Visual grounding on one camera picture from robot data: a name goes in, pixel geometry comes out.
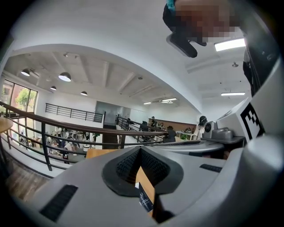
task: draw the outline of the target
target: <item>metal railing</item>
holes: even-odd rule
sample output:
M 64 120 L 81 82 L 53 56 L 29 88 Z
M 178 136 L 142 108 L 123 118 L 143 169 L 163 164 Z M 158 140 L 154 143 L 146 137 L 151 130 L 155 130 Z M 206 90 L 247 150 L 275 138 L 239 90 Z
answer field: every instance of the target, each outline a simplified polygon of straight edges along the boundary
M 45 112 L 65 117 L 70 117 L 70 118 L 82 119 L 85 121 L 99 122 L 99 123 L 102 123 L 103 120 L 103 114 L 101 113 L 98 114 L 83 110 L 76 110 L 64 106 L 53 105 L 50 103 L 46 103 Z
M 120 126 L 123 130 L 126 131 L 134 131 L 134 132 L 167 132 L 165 130 L 151 127 L 148 125 L 144 125 L 126 118 L 117 117 L 116 124 Z M 153 143 L 161 143 L 163 141 L 163 136 L 159 135 L 145 135 L 145 136 L 139 136 L 139 135 L 133 135 L 133 138 L 137 140 L 137 142 L 153 142 Z
M 3 106 L 3 107 L 6 108 L 6 113 L 4 114 L 4 117 L 10 119 L 15 124 L 25 128 L 25 134 L 20 133 L 20 132 L 14 130 L 14 129 L 9 129 L 8 131 L 6 131 L 4 133 L 7 136 L 6 138 L 2 137 L 2 135 L 0 136 L 0 145 L 2 146 L 2 143 L 1 143 L 1 138 L 2 138 L 3 140 L 5 140 L 8 143 L 9 149 L 11 149 L 13 147 L 13 148 L 17 149 L 19 152 L 23 153 L 24 155 L 26 155 L 26 156 L 28 156 L 28 157 L 30 157 L 30 158 L 38 161 L 38 162 L 46 164 L 50 171 L 52 171 L 52 167 L 56 167 L 56 168 L 60 168 L 60 169 L 66 169 L 66 167 L 50 163 L 50 159 L 61 161 L 61 162 L 64 162 L 66 164 L 76 163 L 77 161 L 67 160 L 67 159 L 62 158 L 61 156 L 56 157 L 56 156 L 48 153 L 47 149 L 56 150 L 56 151 L 58 151 L 59 154 L 63 154 L 63 155 L 69 154 L 69 153 L 70 154 L 77 154 L 77 155 L 86 155 L 87 153 L 86 152 L 77 152 L 77 151 L 72 151 L 72 150 L 66 150 L 66 149 L 61 148 L 61 147 L 51 146 L 50 144 L 47 143 L 48 137 L 53 138 L 55 140 L 72 142 L 73 144 L 113 145 L 113 146 L 119 146 L 122 149 L 126 145 L 147 145 L 147 144 L 157 143 L 156 141 L 151 141 L 151 142 L 144 142 L 144 143 L 137 142 L 137 143 L 126 144 L 125 143 L 126 136 L 147 137 L 147 136 L 161 136 L 161 135 L 167 135 L 168 134 L 166 131 L 159 131 L 159 132 L 124 131 L 124 130 L 103 129 L 103 128 L 95 128 L 95 127 L 89 127 L 89 126 L 75 125 L 75 124 L 55 121 L 55 120 L 52 120 L 52 119 L 49 119 L 49 118 L 46 118 L 46 117 L 42 117 L 42 116 L 35 115 L 35 114 L 32 114 L 32 113 L 24 112 L 24 111 L 21 111 L 21 110 L 15 108 L 15 107 L 7 105 L 3 102 L 0 102 L 0 106 Z M 11 118 L 11 114 L 12 114 L 11 112 L 16 113 L 19 116 L 21 116 L 22 118 L 24 118 L 25 124 L 21 124 L 18 121 L 16 121 L 15 119 Z M 28 127 L 27 126 L 27 118 L 30 118 L 34 121 L 41 122 L 41 130 L 37 130 L 37 129 L 31 128 L 31 127 Z M 56 126 L 56 127 L 60 127 L 60 128 L 64 128 L 64 129 L 70 129 L 70 130 L 74 130 L 76 132 L 82 132 L 82 133 L 99 133 L 99 134 L 102 134 L 102 135 L 104 135 L 104 134 L 121 135 L 121 141 L 120 141 L 120 143 L 97 143 L 97 142 L 76 140 L 76 139 L 72 139 L 72 138 L 59 137 L 59 136 L 56 136 L 56 135 L 51 135 L 50 133 L 46 133 L 46 125 L 52 125 L 52 126 Z M 31 130 L 35 133 L 40 134 L 41 135 L 41 141 L 37 141 L 34 138 L 28 137 L 27 130 Z M 13 138 L 11 136 L 11 134 L 12 134 L 11 132 L 16 133 L 18 135 L 19 139 L 17 140 L 15 138 Z M 42 151 L 39 151 L 39 150 L 36 150 L 33 147 L 30 147 L 29 142 L 38 144 L 39 146 L 42 146 L 42 148 L 43 148 Z M 45 159 L 41 160 L 37 157 L 34 157 L 30 153 L 22 151 L 22 149 L 20 147 L 28 149 L 28 150 L 36 153 L 36 154 L 42 155 L 42 156 L 44 156 Z

